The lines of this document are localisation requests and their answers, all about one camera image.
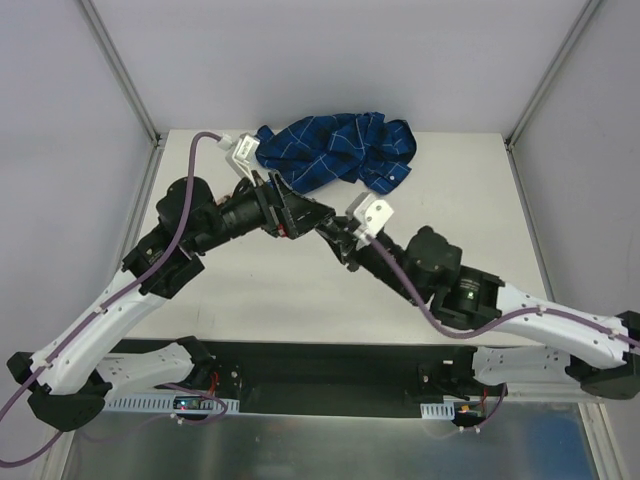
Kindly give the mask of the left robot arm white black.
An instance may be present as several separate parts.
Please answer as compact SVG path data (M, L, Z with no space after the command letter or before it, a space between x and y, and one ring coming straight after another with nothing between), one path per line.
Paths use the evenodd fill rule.
M216 203L207 182L181 178L157 205L158 224L125 256L105 292L60 337L32 354L17 352L7 367L34 416L62 431L93 420L131 392L165 384L207 389L216 370L195 337L128 359L107 354L136 326L203 272L201 256L253 230L296 239L333 218L333 208L295 193L273 173L267 183L243 179Z

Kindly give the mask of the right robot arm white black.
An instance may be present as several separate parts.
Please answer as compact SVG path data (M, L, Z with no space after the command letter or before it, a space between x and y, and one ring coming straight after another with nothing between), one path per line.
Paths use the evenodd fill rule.
M452 387L473 394L483 385L509 382L575 383L611 400L639 393L639 315L577 310L537 298L499 276L462 264L461 248L431 227L421 227L406 247L385 232L365 234L337 216L317 227L349 270L367 270L418 307L442 335L471 340L489 332L534 341L531 347L479 347L471 360L450 369Z

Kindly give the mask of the blue plaid shirt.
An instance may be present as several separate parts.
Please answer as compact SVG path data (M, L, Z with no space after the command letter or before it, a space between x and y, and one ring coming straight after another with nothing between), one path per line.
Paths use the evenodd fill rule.
M264 125L256 137L259 165L301 194L341 180L387 195L411 173L418 150L406 121L379 112L308 116L279 132Z

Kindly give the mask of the left aluminium frame post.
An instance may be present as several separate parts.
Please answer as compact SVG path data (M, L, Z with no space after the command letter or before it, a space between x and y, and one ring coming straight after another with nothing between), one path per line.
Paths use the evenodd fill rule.
M153 121L95 2L91 0L76 0L74 4L83 17L117 85L146 137L152 146L159 146L162 141L162 133Z

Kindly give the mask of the aluminium frame post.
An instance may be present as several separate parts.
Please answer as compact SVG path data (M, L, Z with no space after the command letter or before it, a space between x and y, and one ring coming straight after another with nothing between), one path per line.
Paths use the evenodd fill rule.
M152 146L159 146L162 141L162 133L153 121L95 2L91 0L76 0L74 4L83 17L117 85L146 137Z
M504 145L508 152L514 149L524 134L554 82L568 64L578 44L605 4L605 0L588 0L581 6L579 13L545 68L516 122L505 136Z

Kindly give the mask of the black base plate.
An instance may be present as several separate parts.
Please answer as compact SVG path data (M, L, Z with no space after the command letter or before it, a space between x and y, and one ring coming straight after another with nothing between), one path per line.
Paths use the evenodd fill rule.
M216 393L243 413L417 418L445 397L480 397L469 346L207 341Z

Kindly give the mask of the right aluminium frame post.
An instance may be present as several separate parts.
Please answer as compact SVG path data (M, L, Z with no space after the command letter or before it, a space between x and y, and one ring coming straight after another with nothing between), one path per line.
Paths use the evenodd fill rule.
M578 44L605 4L605 0L588 0L581 6L579 13L545 68L516 122L505 136L504 145L508 152L514 149L524 134L554 82L568 64Z

